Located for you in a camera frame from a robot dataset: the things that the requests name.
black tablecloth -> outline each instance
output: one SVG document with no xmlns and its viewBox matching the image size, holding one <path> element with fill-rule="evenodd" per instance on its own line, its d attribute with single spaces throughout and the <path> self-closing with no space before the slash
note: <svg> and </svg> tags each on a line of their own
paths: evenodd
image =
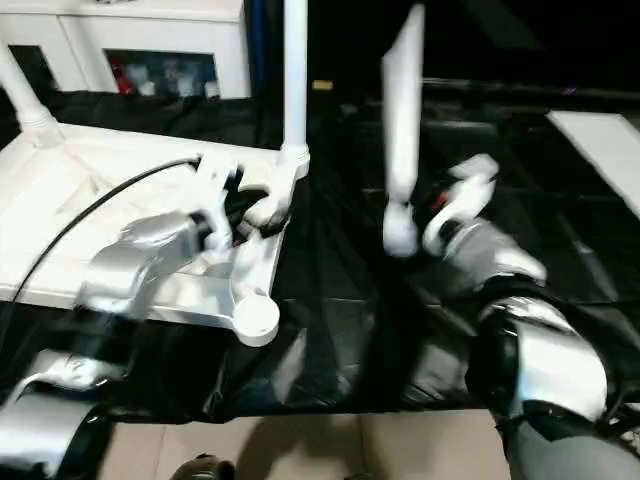
<svg viewBox="0 0 640 480">
<path fill-rule="evenodd" d="M 278 122 L 258 122 L 250 100 L 58 94 L 46 103 L 67 123 L 248 146 L 281 141 Z M 3 100 L 0 112 L 4 144 L 17 127 Z M 276 339 L 253 349 L 223 330 L 146 322 L 116 414 L 223 422 L 477 406 L 464 385 L 478 308 L 468 279 L 426 256 L 390 259 L 381 247 L 380 113 L 371 106 L 347 115 L 329 96 L 310 105 L 311 169 L 295 191 L 272 292 L 281 311 Z M 486 217 L 546 265 L 556 300 L 602 354 L 615 389 L 632 399 L 640 383 L 640 221 L 544 113 L 426 105 L 414 200 L 439 170 L 491 154 L 501 171 Z M 21 306 L 2 368 L 9 358 L 23 365 L 60 313 Z M 9 373 L 15 379 L 17 370 Z"/>
</svg>

black cable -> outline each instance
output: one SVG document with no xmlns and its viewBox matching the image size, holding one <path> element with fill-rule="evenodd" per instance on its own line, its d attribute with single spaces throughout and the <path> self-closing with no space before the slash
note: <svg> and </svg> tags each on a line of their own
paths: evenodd
<svg viewBox="0 0 640 480">
<path fill-rule="evenodd" d="M 626 394 L 619 398 L 626 398 L 630 393 L 637 393 L 637 388 L 628 388 L 627 390 Z M 603 434 L 607 437 L 617 438 L 640 427 L 640 411 L 629 408 L 622 400 L 616 404 L 616 407 L 615 410 L 612 408 L 614 411 L 608 415 L 606 424 L 602 424 L 601 427 Z"/>
<path fill-rule="evenodd" d="M 627 392 L 625 388 L 623 387 L 618 388 L 618 391 L 613 397 L 613 402 L 611 406 L 605 411 L 604 415 L 600 417 L 600 420 L 598 420 L 599 428 L 605 429 L 605 430 L 610 428 L 609 424 L 611 420 L 613 420 L 613 417 L 616 415 L 620 407 L 623 405 L 626 394 Z"/>
<path fill-rule="evenodd" d="M 89 215 L 95 212 L 98 208 L 100 208 L 102 205 L 107 203 L 113 197 L 115 197 L 119 193 L 122 193 L 124 190 L 131 187 L 132 185 L 140 182 L 141 180 L 144 180 L 147 177 L 150 177 L 151 175 L 155 175 L 156 173 L 162 172 L 163 170 L 167 170 L 173 167 L 178 167 L 180 165 L 190 165 L 195 170 L 197 170 L 198 167 L 200 166 L 200 161 L 201 161 L 201 157 L 186 159 L 186 160 L 175 160 L 173 162 L 168 162 L 168 163 L 165 163 L 164 165 L 160 165 L 158 167 L 147 170 L 146 172 L 140 173 L 139 175 L 136 175 L 135 177 L 132 177 L 126 180 L 125 182 L 121 183 L 117 187 L 114 187 L 109 192 L 105 193 L 102 197 L 100 197 L 98 200 L 93 202 L 91 205 L 85 208 L 82 212 L 80 212 L 73 220 L 71 220 L 60 231 L 60 233 L 56 235 L 56 237 L 49 243 L 49 245 L 43 250 L 40 256 L 33 263 L 33 265 L 31 265 L 31 268 L 25 275 L 24 279 L 22 280 L 22 283 L 20 283 L 20 286 L 18 286 L 17 290 L 15 291 L 9 305 L 5 306 L 2 319 L 0 320 L 0 358 L 2 358 L 2 350 L 4 348 L 4 342 L 6 340 L 7 332 L 9 331 L 11 316 L 13 315 L 13 310 L 15 309 L 15 305 L 18 302 L 18 299 L 20 298 L 22 291 L 24 290 L 25 286 L 27 285 L 27 283 L 29 282 L 29 280 L 31 279 L 35 271 L 38 269 L 38 267 L 47 258 L 47 256 L 51 253 L 54 247 L 58 243 L 60 243 L 60 240 L 62 240 L 71 230 L 73 230 L 80 222 L 82 222 L 85 218 L 87 218 Z"/>
</svg>

white tube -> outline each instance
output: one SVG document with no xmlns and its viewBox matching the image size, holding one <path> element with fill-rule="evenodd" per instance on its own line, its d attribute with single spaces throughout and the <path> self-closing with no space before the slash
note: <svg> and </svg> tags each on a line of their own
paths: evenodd
<svg viewBox="0 0 640 480">
<path fill-rule="evenodd" d="M 387 193 L 398 202 L 409 201 L 418 176 L 423 43 L 424 5 L 416 4 L 383 59 Z"/>
<path fill-rule="evenodd" d="M 308 0 L 284 2 L 283 162 L 307 168 L 307 16 Z M 296 175 L 304 176 L 306 170 Z"/>
<path fill-rule="evenodd" d="M 418 178 L 425 8 L 416 4 L 383 59 L 383 120 L 386 189 L 389 201 L 382 224 L 385 250 L 409 257 L 418 249 L 413 208 Z"/>
<path fill-rule="evenodd" d="M 42 147 L 58 145 L 62 136 L 56 120 L 38 100 L 11 50 L 0 41 L 0 84 L 7 92 L 22 131 Z"/>
</svg>

tile floor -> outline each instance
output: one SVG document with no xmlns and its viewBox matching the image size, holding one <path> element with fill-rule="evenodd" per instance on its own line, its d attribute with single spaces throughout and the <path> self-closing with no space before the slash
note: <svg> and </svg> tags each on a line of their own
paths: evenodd
<svg viewBox="0 0 640 480">
<path fill-rule="evenodd" d="M 233 461 L 239 480 L 509 479 L 493 420 L 476 410 L 119 425 L 100 480 L 168 480 L 205 452 Z"/>
</svg>

robot forearm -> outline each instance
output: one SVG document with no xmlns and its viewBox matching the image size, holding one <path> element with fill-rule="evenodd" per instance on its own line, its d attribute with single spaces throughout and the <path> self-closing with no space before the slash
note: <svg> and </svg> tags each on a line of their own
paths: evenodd
<svg viewBox="0 0 640 480">
<path fill-rule="evenodd" d="M 0 411 L 0 465 L 76 478 L 98 463 L 110 437 L 101 406 L 128 370 L 159 282 L 202 251 L 211 233 L 203 223 L 179 212 L 144 219 L 96 255 L 76 308 L 52 327 Z"/>
<path fill-rule="evenodd" d="M 545 268 L 478 217 L 493 193 L 495 164 L 477 156 L 452 170 L 416 223 L 424 229 L 423 247 L 465 272 L 488 298 L 466 382 L 499 419 L 511 478 L 640 478 L 637 458 L 597 433 L 607 400 L 605 368 L 546 300 Z M 501 287 L 492 289 L 497 282 Z"/>
</svg>

